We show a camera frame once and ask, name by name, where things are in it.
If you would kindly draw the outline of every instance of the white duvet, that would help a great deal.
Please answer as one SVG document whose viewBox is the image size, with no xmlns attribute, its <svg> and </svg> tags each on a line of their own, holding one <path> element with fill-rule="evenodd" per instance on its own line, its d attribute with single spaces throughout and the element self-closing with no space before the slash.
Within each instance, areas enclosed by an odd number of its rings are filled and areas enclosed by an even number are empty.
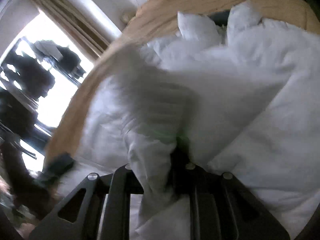
<svg viewBox="0 0 320 240">
<path fill-rule="evenodd" d="M 189 239 L 188 197 L 165 190 L 182 134 L 195 164 L 233 173 L 294 239 L 320 203 L 319 36 L 261 19 L 249 2 L 232 8 L 226 37 L 207 17 L 178 23 L 181 35 L 113 57 L 58 192 L 130 162 L 145 190 L 132 199 L 131 239 Z"/>
</svg>

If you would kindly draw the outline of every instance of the curtain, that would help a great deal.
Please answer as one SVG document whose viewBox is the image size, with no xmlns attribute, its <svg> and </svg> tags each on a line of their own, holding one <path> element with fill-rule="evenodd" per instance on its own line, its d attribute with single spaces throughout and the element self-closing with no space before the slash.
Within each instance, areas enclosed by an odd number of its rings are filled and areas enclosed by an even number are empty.
<svg viewBox="0 0 320 240">
<path fill-rule="evenodd" d="M 76 44 L 84 55 L 96 60 L 109 42 L 67 0 L 32 0 Z"/>
</svg>

